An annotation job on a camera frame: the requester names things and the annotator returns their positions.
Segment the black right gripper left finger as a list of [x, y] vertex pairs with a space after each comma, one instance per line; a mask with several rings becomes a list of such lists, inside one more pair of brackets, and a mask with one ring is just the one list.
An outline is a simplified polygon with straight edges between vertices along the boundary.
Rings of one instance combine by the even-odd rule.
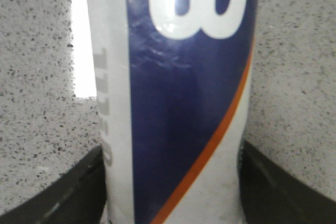
[[48, 188], [1, 215], [1, 223], [99, 223], [105, 203], [102, 148], [96, 146]]

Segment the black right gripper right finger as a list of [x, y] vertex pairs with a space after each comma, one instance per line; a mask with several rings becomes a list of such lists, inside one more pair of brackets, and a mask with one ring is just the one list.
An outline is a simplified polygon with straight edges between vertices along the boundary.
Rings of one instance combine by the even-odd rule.
[[249, 142], [241, 153], [240, 195], [247, 223], [335, 223], [335, 201], [277, 166]]

